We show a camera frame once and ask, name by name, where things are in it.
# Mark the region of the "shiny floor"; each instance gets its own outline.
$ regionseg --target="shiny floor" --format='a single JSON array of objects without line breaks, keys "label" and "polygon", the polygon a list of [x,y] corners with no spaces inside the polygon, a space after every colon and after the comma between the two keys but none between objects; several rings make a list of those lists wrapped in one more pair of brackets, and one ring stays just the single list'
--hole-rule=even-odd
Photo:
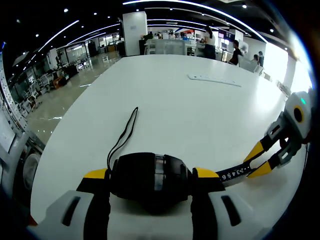
[{"label": "shiny floor", "polygon": [[29,113],[27,121],[31,130],[44,144],[47,144],[56,126],[77,98],[120,59],[117,52],[100,53],[90,59],[89,67],[80,70],[65,86],[51,89],[37,98],[41,103]]}]

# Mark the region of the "white pillar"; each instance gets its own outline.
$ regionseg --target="white pillar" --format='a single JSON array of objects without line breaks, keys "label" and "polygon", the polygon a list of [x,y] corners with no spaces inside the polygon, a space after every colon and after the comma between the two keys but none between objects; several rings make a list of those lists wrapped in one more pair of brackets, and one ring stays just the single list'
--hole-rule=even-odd
[{"label": "white pillar", "polygon": [[57,49],[55,49],[55,48],[51,49],[50,51],[48,51],[46,53],[46,59],[48,61],[49,68],[52,70],[58,68],[58,64],[57,64],[57,60],[56,60],[57,56],[58,56]]},{"label": "white pillar", "polygon": [[123,14],[123,32],[126,55],[139,55],[141,35],[148,34],[146,12],[137,11]]},{"label": "white pillar", "polygon": [[238,31],[238,30],[236,30],[236,29],[230,29],[230,32],[235,34],[234,39],[237,40],[238,42],[239,42],[240,40],[241,40],[241,41],[244,40],[244,34],[243,34],[241,31]]}]

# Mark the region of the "black ceiling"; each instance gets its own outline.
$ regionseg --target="black ceiling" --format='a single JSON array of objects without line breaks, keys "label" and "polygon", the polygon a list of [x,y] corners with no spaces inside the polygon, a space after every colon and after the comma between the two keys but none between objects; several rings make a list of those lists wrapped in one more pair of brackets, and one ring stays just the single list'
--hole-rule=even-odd
[{"label": "black ceiling", "polygon": [[[227,24],[215,21],[211,17],[202,16],[201,14],[190,11],[176,10],[174,8],[201,12],[218,17],[231,24],[235,24],[237,27],[240,27],[244,31],[251,34],[253,38],[259,39],[254,33],[239,23],[230,19],[226,19],[226,17],[221,14],[203,9],[201,7],[167,1],[140,2],[128,5],[122,4],[123,2],[127,1],[128,0],[120,0],[113,1],[112,3],[109,3],[109,1],[77,1],[72,3],[48,1],[41,2],[41,4],[28,1],[15,1],[12,3],[3,3],[3,11],[0,15],[0,40],[1,42],[5,41],[7,43],[7,56],[3,56],[7,62],[6,69],[9,67],[12,68],[11,66],[14,60],[20,56],[22,52],[29,52],[29,54],[24,59],[25,62],[20,64],[19,67],[23,68],[26,66],[28,61],[37,52],[37,50],[41,48],[52,36],[76,20],[79,20],[79,22],[54,38],[46,47],[41,50],[41,53],[46,53],[51,46],[58,48],[84,34],[109,25],[117,24],[119,23],[117,22],[118,18],[122,19],[122,14],[134,12],[136,9],[139,9],[140,11],[146,11],[148,19],[175,19],[192,21],[216,27],[228,27]],[[269,15],[264,10],[260,9],[260,7],[258,7],[253,0],[242,0],[231,3],[224,3],[219,0],[193,0],[192,2],[221,10],[243,21],[259,32],[272,34],[275,37],[284,39],[276,30],[274,33],[270,33],[270,28],[274,29],[275,23],[272,22],[272,19],[269,17]],[[242,7],[243,3],[247,4],[247,8]],[[173,8],[173,10],[145,8]],[[103,32],[114,33],[119,28],[119,26],[110,27],[104,29]],[[43,58],[43,56],[41,57],[41,54],[38,54],[33,61],[37,58]]]}]

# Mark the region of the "monitor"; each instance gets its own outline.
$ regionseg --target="monitor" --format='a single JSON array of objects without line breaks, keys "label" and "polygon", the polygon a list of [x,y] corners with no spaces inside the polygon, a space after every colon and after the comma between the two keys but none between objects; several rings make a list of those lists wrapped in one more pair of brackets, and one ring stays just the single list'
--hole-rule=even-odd
[{"label": "monitor", "polygon": [[224,49],[224,50],[226,50],[226,49],[227,49],[227,44],[225,44],[225,43],[222,42],[222,43],[221,43],[221,48]]}]

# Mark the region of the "desk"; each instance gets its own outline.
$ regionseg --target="desk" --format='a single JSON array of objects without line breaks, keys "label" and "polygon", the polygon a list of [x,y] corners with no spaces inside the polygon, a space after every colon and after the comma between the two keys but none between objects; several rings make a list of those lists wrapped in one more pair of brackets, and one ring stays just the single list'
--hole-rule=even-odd
[{"label": "desk", "polygon": [[[235,80],[242,87],[190,80],[187,74]],[[220,171],[242,163],[284,109],[285,100],[272,82],[224,62],[184,55],[125,57],[83,92],[52,133],[35,173],[31,215],[39,223],[47,207],[76,190],[86,173],[106,168],[108,152],[136,106],[131,139],[113,159],[152,152],[177,157],[190,170]],[[277,149],[259,159],[266,160]],[[297,190],[304,154],[301,149],[284,167],[228,189],[271,227]]]}]

